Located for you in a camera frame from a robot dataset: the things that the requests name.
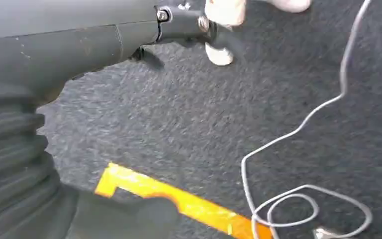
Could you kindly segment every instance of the white shoe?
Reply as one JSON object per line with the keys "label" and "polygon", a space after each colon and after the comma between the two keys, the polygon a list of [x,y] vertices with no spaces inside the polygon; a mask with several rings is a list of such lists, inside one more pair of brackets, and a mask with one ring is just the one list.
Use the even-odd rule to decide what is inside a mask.
{"label": "white shoe", "polygon": [[299,13],[307,10],[311,5],[311,0],[265,0],[273,4],[282,11]]}
{"label": "white shoe", "polygon": [[[246,0],[206,0],[205,14],[208,19],[226,27],[241,25],[245,19]],[[233,55],[226,49],[216,49],[206,43],[209,60],[218,66],[232,63]]]}

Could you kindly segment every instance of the screw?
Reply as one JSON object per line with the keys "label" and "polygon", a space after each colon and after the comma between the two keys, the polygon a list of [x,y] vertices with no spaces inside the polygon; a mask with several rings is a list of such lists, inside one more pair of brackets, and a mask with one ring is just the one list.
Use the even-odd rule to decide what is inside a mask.
{"label": "screw", "polygon": [[197,20],[198,26],[203,32],[208,32],[209,21],[206,16],[200,16]]}
{"label": "screw", "polygon": [[169,19],[169,14],[165,10],[157,11],[157,20],[158,21],[167,21]]}
{"label": "screw", "polygon": [[191,7],[190,3],[187,2],[186,4],[179,4],[178,8],[181,10],[188,10]]}

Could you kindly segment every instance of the yellow tape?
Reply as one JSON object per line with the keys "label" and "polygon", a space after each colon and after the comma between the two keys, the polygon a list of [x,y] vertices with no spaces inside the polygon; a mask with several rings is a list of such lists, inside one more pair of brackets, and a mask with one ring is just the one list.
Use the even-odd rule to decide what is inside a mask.
{"label": "yellow tape", "polygon": [[[143,198],[158,196],[169,198],[175,202],[183,215],[237,239],[253,238],[249,219],[181,189],[110,163],[105,169],[95,193],[112,197],[117,187]],[[267,227],[258,225],[257,230],[260,238],[271,238],[270,230]]]}

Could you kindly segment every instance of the black plastic part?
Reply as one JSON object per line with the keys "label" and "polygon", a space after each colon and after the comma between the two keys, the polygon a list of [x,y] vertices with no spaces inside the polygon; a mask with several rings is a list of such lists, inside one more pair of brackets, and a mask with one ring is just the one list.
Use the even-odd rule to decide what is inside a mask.
{"label": "black plastic part", "polygon": [[134,54],[132,54],[130,59],[132,61],[141,61],[154,71],[163,70],[165,66],[163,61],[153,54],[153,52],[146,50],[143,47],[138,48]]}
{"label": "black plastic part", "polygon": [[175,39],[197,38],[205,35],[198,25],[198,18],[204,13],[196,10],[183,10],[177,7],[162,6],[169,14],[169,21],[160,22],[159,43],[166,43]]}
{"label": "black plastic part", "polygon": [[207,39],[205,39],[204,41],[209,43],[210,46],[214,48],[228,49],[230,52],[232,52],[234,57],[238,58],[240,61],[245,62],[244,44],[240,39],[237,38],[236,34],[228,28],[217,23],[211,22],[210,32],[207,35]]}
{"label": "black plastic part", "polygon": [[154,0],[0,0],[0,38],[157,22],[155,5]]}
{"label": "black plastic part", "polygon": [[61,184],[36,134],[37,107],[67,80],[128,59],[157,33],[149,21],[0,38],[0,239],[167,238],[178,221],[173,203],[121,204]]}
{"label": "black plastic part", "polygon": [[175,42],[185,48],[191,48],[197,45],[198,43],[196,39],[183,39],[183,40],[176,40]]}

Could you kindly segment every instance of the coiled cable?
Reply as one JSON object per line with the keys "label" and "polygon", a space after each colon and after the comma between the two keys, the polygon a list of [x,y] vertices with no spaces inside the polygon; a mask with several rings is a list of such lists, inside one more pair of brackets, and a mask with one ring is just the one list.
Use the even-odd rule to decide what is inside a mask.
{"label": "coiled cable", "polygon": [[[337,238],[337,239],[353,237],[353,236],[361,233],[362,231],[364,231],[371,224],[371,222],[373,221],[373,215],[372,215],[370,209],[366,205],[358,202],[357,200],[355,200],[353,198],[350,198],[350,197],[345,196],[343,194],[337,193],[335,191],[328,190],[328,189],[325,189],[325,188],[322,188],[322,187],[319,187],[319,186],[315,186],[315,185],[309,185],[309,184],[299,186],[297,188],[294,188],[294,189],[291,189],[291,190],[289,190],[287,192],[284,192],[284,193],[282,193],[280,195],[277,195],[277,196],[267,200],[266,202],[261,204],[259,207],[255,208],[253,199],[251,197],[250,189],[249,189],[249,186],[248,186],[248,179],[247,179],[247,160],[248,160],[248,158],[250,158],[254,154],[259,153],[262,150],[272,146],[273,144],[278,143],[279,141],[282,141],[282,140],[284,140],[286,138],[289,138],[289,137],[297,134],[299,131],[301,131],[305,127],[307,122],[310,120],[310,118],[316,112],[318,112],[320,109],[322,109],[322,108],[324,108],[324,107],[326,107],[326,106],[328,106],[328,105],[330,105],[330,104],[332,104],[332,103],[342,99],[346,95],[346,93],[348,91],[348,80],[347,80],[348,62],[349,62],[349,59],[351,57],[351,53],[352,53],[352,50],[353,50],[354,45],[355,45],[355,40],[356,40],[356,37],[357,37],[358,32],[359,32],[360,23],[362,21],[362,18],[364,17],[365,12],[367,11],[368,6],[370,5],[370,2],[371,2],[371,0],[365,0],[364,1],[364,3],[362,4],[360,10],[358,11],[357,16],[355,17],[354,23],[353,23],[352,28],[351,28],[351,33],[349,35],[349,39],[348,39],[348,42],[347,42],[347,45],[346,45],[346,48],[345,48],[345,52],[343,54],[343,58],[342,58],[342,61],[341,61],[341,64],[340,64],[340,72],[339,72],[340,94],[338,96],[336,96],[336,97],[334,97],[334,98],[332,98],[332,99],[330,99],[330,100],[320,104],[315,109],[313,109],[305,117],[305,119],[302,121],[302,123],[294,131],[292,131],[292,132],[290,132],[288,134],[285,134],[285,135],[283,135],[281,137],[278,137],[278,138],[270,141],[269,143],[267,143],[267,144],[261,146],[260,148],[252,151],[251,153],[247,154],[242,159],[242,162],[241,162],[242,184],[244,186],[244,191],[245,191],[245,196],[247,198],[248,206],[250,207],[250,210],[251,210],[251,213],[252,213],[252,216],[251,216],[251,227],[252,227],[252,233],[253,233],[254,239],[259,239],[258,233],[257,233],[257,229],[256,229],[256,223],[261,223],[261,224],[264,224],[265,226],[268,226],[270,228],[270,231],[272,232],[273,238],[274,239],[279,239],[278,233],[276,232],[275,228],[286,228],[286,227],[298,226],[298,225],[301,225],[301,224],[304,224],[304,223],[307,223],[307,222],[313,220],[318,215],[319,206],[318,206],[318,204],[316,203],[316,201],[313,198],[311,198],[310,196],[307,196],[305,194],[295,193],[295,192],[297,192],[297,191],[299,191],[301,189],[304,189],[304,188],[310,188],[310,189],[313,189],[313,190],[320,191],[322,193],[328,194],[330,196],[334,196],[334,197],[340,198],[340,199],[342,199],[344,201],[347,201],[349,203],[354,204],[355,206],[357,206],[358,208],[360,208],[364,212],[365,220],[362,223],[362,225],[359,226],[356,230],[354,230],[351,233],[335,236],[335,238]],[[295,198],[295,197],[305,199],[305,200],[307,200],[310,203],[310,205],[313,208],[312,215],[310,217],[308,217],[306,219],[303,219],[303,220],[300,220],[298,222],[283,223],[283,224],[281,224],[281,223],[273,223],[272,212],[275,209],[275,207],[277,205],[279,205],[281,202],[285,201],[286,199]],[[273,203],[273,204],[268,209],[267,220],[263,220],[263,219],[261,219],[258,216],[257,213],[258,213],[259,210],[261,210],[262,208],[264,208],[265,206],[267,206],[270,203]]]}

